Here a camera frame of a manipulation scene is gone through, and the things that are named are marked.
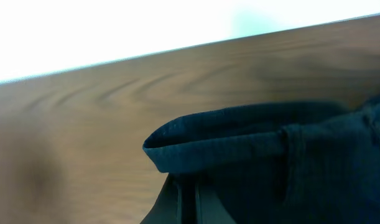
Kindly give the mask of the dark navy blue shorts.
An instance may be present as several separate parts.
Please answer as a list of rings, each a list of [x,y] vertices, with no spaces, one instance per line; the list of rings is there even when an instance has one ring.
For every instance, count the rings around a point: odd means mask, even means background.
[[[302,101],[176,118],[144,152],[181,189],[181,223],[197,223],[197,184],[236,223],[380,224],[380,95],[355,110]]]

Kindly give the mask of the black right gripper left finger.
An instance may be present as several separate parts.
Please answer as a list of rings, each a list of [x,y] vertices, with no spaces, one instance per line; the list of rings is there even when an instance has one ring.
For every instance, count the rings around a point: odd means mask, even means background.
[[[168,175],[155,204],[141,224],[181,224],[181,189]]]

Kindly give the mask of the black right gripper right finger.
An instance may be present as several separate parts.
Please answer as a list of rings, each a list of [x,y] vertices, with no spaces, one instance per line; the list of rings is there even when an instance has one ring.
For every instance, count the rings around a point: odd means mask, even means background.
[[[197,184],[195,205],[197,224],[236,224],[213,187],[208,184]]]

